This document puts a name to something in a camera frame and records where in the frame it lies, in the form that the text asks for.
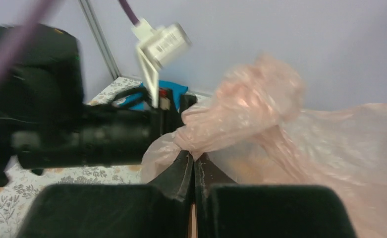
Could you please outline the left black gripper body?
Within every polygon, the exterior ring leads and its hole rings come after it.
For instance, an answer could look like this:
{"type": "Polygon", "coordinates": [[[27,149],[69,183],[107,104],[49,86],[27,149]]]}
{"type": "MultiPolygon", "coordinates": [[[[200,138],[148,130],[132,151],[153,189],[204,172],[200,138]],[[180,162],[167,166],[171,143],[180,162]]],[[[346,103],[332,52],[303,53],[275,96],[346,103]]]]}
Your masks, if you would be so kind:
{"type": "Polygon", "coordinates": [[[168,110],[87,106],[87,113],[74,128],[50,134],[17,131],[12,135],[12,147],[22,168],[31,170],[139,165],[156,139],[182,125],[173,100],[168,110]]]}

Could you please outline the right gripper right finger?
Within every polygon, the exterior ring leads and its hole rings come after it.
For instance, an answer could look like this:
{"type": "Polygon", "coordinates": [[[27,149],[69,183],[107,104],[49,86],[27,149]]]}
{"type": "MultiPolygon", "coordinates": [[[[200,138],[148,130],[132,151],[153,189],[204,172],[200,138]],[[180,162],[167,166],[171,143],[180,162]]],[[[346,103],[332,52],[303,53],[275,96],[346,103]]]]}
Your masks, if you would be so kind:
{"type": "Polygon", "coordinates": [[[318,185],[237,184],[207,155],[194,164],[200,238],[354,238],[336,193],[318,185]]]}

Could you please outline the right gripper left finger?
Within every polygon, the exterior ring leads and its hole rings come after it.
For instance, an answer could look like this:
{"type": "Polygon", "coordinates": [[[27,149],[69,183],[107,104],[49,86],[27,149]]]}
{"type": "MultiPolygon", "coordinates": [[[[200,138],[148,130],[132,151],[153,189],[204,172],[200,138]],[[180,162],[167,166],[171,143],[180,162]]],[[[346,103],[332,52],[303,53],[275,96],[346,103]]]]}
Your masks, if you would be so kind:
{"type": "Polygon", "coordinates": [[[19,238],[187,238],[192,156],[182,151],[147,184],[53,184],[32,203],[19,238]]]}

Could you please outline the pink plastic trash bag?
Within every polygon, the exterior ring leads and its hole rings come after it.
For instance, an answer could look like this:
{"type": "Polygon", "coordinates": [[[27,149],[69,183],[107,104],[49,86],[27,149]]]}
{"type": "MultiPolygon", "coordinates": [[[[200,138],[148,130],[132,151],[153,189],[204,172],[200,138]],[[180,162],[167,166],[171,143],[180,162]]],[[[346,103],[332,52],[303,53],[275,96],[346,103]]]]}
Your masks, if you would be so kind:
{"type": "Polygon", "coordinates": [[[387,104],[315,111],[303,108],[304,94],[299,74],[271,56],[239,67],[182,113],[182,127],[150,145],[142,182],[183,150],[208,154],[238,183],[328,186],[358,237],[387,238],[387,104]]]}

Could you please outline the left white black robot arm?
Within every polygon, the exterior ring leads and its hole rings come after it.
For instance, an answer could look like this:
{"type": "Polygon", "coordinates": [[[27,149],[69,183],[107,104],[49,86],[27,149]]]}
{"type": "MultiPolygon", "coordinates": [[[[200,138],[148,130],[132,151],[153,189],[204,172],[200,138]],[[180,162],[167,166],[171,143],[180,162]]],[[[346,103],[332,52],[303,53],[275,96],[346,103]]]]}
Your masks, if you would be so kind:
{"type": "Polygon", "coordinates": [[[139,164],[150,144],[181,126],[172,90],[159,91],[164,105],[142,111],[117,100],[147,90],[131,88],[104,104],[84,104],[78,41],[42,25],[0,86],[0,187],[8,184],[6,166],[16,156],[24,169],[139,164]]]}

